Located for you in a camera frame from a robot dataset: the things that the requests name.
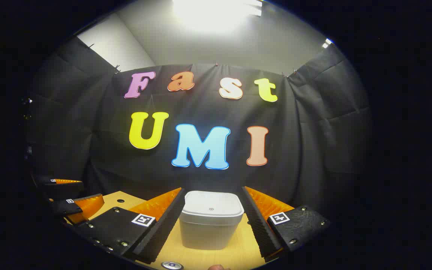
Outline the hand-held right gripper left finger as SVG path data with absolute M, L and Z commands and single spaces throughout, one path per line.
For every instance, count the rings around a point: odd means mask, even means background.
M 75 227 L 75 232 L 127 260 L 156 261 L 185 205 L 183 188 L 166 192 L 129 210 L 113 207 Z

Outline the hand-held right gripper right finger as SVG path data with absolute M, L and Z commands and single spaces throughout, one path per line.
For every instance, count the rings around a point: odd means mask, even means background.
M 266 263 L 302 248 L 331 224 L 312 207 L 293 207 L 247 186 L 240 200 Z

